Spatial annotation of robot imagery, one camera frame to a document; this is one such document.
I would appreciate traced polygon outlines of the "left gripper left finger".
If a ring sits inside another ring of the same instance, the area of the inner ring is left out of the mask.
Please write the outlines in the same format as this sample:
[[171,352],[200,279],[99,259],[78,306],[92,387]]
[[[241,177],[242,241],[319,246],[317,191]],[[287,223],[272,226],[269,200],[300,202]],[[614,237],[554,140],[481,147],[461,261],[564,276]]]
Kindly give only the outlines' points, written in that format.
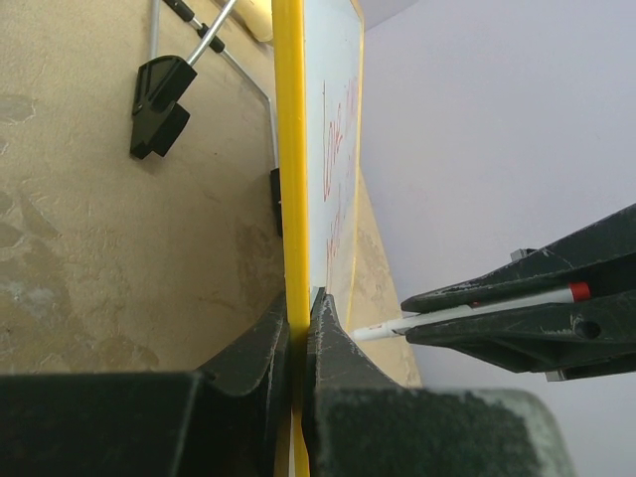
[[1,380],[5,476],[284,476],[286,304],[201,367]]

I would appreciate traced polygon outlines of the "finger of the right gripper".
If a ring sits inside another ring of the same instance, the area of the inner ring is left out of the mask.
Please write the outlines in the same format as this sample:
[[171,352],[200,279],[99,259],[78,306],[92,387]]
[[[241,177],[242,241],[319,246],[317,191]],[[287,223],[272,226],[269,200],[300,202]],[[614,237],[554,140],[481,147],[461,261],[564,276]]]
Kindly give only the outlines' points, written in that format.
[[626,207],[485,275],[417,294],[404,312],[427,313],[584,282],[594,297],[635,288],[635,207]]
[[633,373],[635,292],[422,325],[406,340],[560,381]]

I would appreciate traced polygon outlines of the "yellow framed whiteboard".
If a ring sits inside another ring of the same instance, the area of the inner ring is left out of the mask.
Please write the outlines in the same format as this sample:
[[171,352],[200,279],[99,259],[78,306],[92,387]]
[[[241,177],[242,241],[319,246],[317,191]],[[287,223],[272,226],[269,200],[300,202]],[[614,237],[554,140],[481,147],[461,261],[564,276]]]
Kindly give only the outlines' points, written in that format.
[[349,322],[356,268],[365,20],[356,1],[272,4],[287,317],[294,379],[325,291]]

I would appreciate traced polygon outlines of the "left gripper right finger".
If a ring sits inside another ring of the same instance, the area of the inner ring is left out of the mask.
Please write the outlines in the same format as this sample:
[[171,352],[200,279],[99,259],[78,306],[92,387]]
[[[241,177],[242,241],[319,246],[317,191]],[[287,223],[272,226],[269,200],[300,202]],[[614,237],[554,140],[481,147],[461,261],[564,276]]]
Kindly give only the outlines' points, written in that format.
[[548,408],[518,390],[407,388],[382,372],[319,291],[302,432],[313,476],[572,476]]

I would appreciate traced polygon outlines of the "red whiteboard marker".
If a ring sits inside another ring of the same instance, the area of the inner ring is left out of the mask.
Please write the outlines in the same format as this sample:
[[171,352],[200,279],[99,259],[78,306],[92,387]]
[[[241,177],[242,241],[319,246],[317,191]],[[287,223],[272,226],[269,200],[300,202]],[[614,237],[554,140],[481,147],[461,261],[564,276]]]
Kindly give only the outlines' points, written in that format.
[[574,282],[554,289],[520,296],[513,299],[488,303],[462,304],[456,307],[427,313],[411,314],[406,317],[386,321],[370,327],[358,328],[350,333],[356,341],[373,341],[396,336],[404,336],[407,331],[422,325],[436,324],[460,318],[488,313],[515,310],[544,304],[571,304],[591,298],[591,291],[585,282]]

